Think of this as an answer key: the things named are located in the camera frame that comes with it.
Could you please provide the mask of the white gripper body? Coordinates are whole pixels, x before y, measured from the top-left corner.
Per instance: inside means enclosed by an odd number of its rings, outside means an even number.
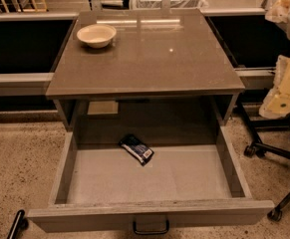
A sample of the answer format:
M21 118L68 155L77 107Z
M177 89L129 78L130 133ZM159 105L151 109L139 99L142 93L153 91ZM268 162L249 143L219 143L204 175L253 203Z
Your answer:
M290 114L290 58L278 57L273 88L266 95L259 114L274 120Z

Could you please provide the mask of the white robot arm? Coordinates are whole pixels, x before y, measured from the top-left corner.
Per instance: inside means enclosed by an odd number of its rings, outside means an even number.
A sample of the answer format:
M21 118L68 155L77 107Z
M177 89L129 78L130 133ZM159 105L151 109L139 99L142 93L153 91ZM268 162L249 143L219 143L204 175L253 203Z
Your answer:
M290 0L277 0L265 19L285 23L286 35L290 40ZM278 56L273 88L266 95L259 114L267 119L285 118L290 114L290 57Z

